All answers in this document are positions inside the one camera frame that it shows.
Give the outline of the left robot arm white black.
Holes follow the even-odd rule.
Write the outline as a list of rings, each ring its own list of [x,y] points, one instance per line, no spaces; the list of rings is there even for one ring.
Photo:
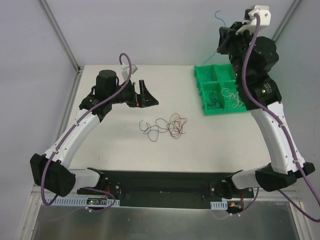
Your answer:
[[[86,187],[96,195],[102,194],[106,188],[102,172],[93,168],[70,170],[69,167],[82,143],[112,110],[113,105],[125,103],[130,108],[158,105],[158,100],[150,94],[143,80],[139,81],[139,90],[136,93],[135,85],[129,78],[119,84],[115,71],[101,70],[95,86],[80,103],[72,124],[45,153],[31,157],[35,184],[42,191],[48,190],[60,197]]]

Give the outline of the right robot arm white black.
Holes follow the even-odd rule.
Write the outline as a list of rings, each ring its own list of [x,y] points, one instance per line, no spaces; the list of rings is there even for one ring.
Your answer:
[[[222,186],[233,198],[246,188],[278,191],[315,171],[314,164],[304,160],[292,139],[282,96],[268,74],[279,60],[276,44],[248,30],[237,34],[243,26],[242,22],[234,22],[231,27],[220,27],[217,52],[229,57],[238,94],[262,133],[270,163],[227,176]]]

